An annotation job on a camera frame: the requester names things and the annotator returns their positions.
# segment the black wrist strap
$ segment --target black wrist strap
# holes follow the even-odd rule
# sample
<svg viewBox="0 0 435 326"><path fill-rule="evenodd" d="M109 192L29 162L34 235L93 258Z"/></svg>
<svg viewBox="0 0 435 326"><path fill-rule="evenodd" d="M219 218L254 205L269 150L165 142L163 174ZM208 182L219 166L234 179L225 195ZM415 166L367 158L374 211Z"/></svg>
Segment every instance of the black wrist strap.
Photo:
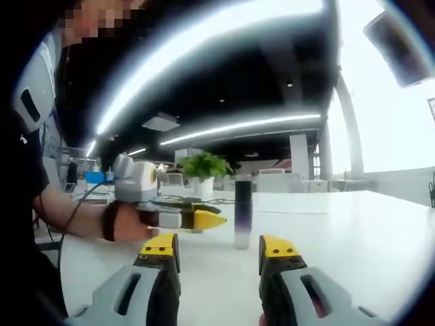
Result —
<svg viewBox="0 0 435 326"><path fill-rule="evenodd" d="M115 200L111 202L103 212L103 216L101 217L101 229L103 231L103 238L107 241L115 241L115 218L118 214L118 209L120 207L121 202Z"/></svg>

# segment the white flower pot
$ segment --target white flower pot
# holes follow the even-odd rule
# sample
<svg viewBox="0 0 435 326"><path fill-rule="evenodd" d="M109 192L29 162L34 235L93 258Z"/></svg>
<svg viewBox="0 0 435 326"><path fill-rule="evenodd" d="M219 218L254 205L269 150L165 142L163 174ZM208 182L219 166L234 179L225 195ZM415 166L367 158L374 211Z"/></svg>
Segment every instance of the white flower pot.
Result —
<svg viewBox="0 0 435 326"><path fill-rule="evenodd" d="M214 180L215 177L209 177L208 179L205 179L203 182L200 182L198 177L191 178L190 182L192 184L195 197L199 197L202 199L210 199L211 196L213 195Z"/></svg>

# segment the green plant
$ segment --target green plant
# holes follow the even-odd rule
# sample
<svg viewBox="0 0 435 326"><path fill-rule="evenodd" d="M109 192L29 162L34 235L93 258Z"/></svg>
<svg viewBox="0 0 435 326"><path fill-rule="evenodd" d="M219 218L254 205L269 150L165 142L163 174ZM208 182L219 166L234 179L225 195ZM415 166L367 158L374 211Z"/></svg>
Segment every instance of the green plant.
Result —
<svg viewBox="0 0 435 326"><path fill-rule="evenodd" d="M209 177L223 176L227 169L225 160L206 151L184 158L181 163L187 178L198 177L200 182Z"/></svg>

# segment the ceiling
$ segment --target ceiling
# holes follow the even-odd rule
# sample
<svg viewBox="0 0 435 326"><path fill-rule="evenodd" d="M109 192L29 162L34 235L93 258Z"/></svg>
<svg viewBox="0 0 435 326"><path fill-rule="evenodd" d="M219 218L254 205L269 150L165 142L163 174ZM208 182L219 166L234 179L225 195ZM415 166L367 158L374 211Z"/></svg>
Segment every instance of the ceiling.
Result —
<svg viewBox="0 0 435 326"><path fill-rule="evenodd" d="M107 98L135 62L185 19L222 2L147 1L122 29L64 49L56 78L67 144L84 147L92 139ZM95 155L113 160L120 152L147 147L138 157L172 161L176 149L195 146L231 160L252 153L258 153L257 160L288 158L288 137L301 132L314 145L336 80L336 8L333 1L324 3L320 15L263 24L207 43L141 91L99 138ZM174 117L180 127L167 132L141 127L158 112ZM159 145L189 132L299 113L321 113L322 119Z"/></svg>

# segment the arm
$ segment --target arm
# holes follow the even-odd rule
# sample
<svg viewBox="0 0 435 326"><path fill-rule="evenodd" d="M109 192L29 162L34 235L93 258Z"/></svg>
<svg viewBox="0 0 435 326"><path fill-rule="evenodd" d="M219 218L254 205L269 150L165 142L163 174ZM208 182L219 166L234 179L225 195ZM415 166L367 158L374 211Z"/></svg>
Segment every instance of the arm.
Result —
<svg viewBox="0 0 435 326"><path fill-rule="evenodd" d="M33 199L33 208L47 224L76 236L102 238L101 217L105 206L82 203L68 225L68 230L65 229L76 206L77 202L50 184L42 191L41 198L37 196Z"/></svg>
<svg viewBox="0 0 435 326"><path fill-rule="evenodd" d="M66 194L59 192L52 185L48 185L39 196L33 199L33 208L41 218L50 225L86 238L102 238L102 217L106 206L82 203L75 212L74 218L68 224L77 202L73 201ZM157 235L157 230L149 229L139 219L138 210L131 204L122 203L114 221L114 238L116 241L134 241L151 238Z"/></svg>

